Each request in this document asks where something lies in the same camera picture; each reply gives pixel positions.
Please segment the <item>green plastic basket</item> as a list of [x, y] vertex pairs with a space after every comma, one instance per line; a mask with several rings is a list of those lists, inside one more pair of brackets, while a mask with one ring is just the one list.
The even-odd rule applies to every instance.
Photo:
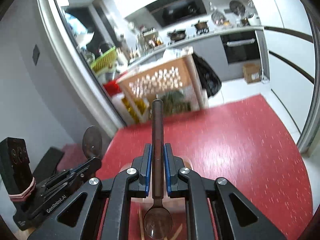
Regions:
[[91, 70], [96, 74], [102, 70], [112, 70], [117, 58], [116, 47], [112, 47], [91, 64]]

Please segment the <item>black range hood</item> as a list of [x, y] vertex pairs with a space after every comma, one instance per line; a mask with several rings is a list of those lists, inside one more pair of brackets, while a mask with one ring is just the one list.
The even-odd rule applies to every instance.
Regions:
[[146, 8], [161, 27], [207, 14], [203, 0], [156, 0]]

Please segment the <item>pink chair cushion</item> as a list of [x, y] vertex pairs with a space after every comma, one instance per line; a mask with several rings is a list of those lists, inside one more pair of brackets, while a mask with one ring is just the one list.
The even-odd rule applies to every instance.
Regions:
[[64, 155], [57, 165], [57, 171], [59, 172], [75, 168], [87, 161], [79, 144], [67, 144], [62, 148], [62, 152], [64, 152]]

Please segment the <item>black built-in oven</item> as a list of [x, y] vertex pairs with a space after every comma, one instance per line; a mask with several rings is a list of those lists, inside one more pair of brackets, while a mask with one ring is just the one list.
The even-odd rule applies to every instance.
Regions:
[[229, 64], [260, 59], [255, 31], [242, 31], [220, 36]]

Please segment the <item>red plastic basin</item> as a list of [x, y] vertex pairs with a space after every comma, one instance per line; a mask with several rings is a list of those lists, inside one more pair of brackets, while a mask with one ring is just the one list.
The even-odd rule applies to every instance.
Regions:
[[116, 80], [111, 80], [108, 83], [103, 84], [103, 87], [110, 97], [121, 93], [121, 89], [118, 86]]

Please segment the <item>grey wall switch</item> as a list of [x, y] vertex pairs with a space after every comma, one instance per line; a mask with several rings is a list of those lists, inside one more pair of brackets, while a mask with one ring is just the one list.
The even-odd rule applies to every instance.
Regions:
[[39, 57], [40, 57], [40, 51], [39, 51], [38, 46], [35, 45], [34, 48], [33, 48], [33, 54], [32, 54], [33, 63], [35, 65], [37, 65]]

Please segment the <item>beige flower-cutout storage cart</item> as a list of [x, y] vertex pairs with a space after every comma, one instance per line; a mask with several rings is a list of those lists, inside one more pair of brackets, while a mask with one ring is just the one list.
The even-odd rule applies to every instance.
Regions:
[[200, 84], [199, 75], [193, 61], [193, 55], [187, 54], [164, 63], [155, 62], [152, 67], [141, 70], [135, 68], [117, 80], [117, 85], [134, 109], [138, 120], [146, 122], [149, 113], [142, 113], [136, 105], [136, 100], [143, 99], [152, 102], [156, 96], [185, 87], [192, 87], [199, 109], [205, 109], [206, 103]]

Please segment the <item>black wok on stove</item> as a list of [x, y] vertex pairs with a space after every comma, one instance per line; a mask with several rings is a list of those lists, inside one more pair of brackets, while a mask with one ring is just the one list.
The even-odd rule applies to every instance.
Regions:
[[167, 32], [167, 37], [169, 37], [172, 42], [181, 41], [186, 37], [185, 29]]

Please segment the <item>yellow oil bottle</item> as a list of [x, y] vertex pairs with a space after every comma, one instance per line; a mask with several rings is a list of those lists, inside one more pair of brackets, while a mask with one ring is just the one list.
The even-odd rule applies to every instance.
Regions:
[[[136, 114], [136, 111], [130, 105], [128, 99], [126, 97], [124, 97], [124, 98], [122, 98], [121, 101], [124, 104], [125, 108], [127, 109], [128, 113], [130, 114], [131, 118], [134, 120], [135, 124], [139, 124], [140, 119], [139, 119], [138, 115]], [[143, 99], [135, 99], [134, 102], [135, 102], [137, 108], [139, 109], [141, 115], [143, 115], [147, 109], [147, 105], [145, 104]]]

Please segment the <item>cardboard box on floor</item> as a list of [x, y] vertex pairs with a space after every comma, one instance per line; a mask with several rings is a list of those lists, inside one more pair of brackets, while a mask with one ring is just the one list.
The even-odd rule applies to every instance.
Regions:
[[261, 81], [260, 66], [255, 63], [247, 63], [242, 67], [244, 80], [247, 84]]

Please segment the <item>black garbage bag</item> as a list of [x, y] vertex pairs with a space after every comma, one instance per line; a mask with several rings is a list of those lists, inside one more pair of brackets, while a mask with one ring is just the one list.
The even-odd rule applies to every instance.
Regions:
[[206, 90], [209, 98], [215, 96], [222, 87], [220, 78], [202, 57], [196, 53], [193, 53], [192, 57], [202, 88]]

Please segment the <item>brown pot on stove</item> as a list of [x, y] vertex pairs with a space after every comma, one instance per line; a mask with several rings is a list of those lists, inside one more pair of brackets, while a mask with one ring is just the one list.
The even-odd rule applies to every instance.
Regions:
[[196, 29], [196, 35], [206, 34], [209, 32], [208, 21], [198, 21], [192, 26]]

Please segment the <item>bamboo chopstick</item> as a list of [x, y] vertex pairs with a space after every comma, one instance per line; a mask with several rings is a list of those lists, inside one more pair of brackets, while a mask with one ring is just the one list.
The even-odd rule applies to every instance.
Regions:
[[144, 223], [143, 223], [142, 211], [140, 208], [138, 209], [138, 216], [139, 216], [140, 239], [145, 240]]
[[174, 233], [174, 235], [172, 236], [171, 240], [176, 240], [178, 238], [178, 236], [180, 235], [181, 231], [182, 231], [183, 225], [181, 224], [177, 231]]

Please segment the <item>white refrigerator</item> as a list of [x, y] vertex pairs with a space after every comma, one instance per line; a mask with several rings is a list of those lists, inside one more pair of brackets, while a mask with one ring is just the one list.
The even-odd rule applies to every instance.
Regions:
[[252, 0], [264, 27], [271, 88], [303, 130], [315, 83], [311, 24], [300, 0]]

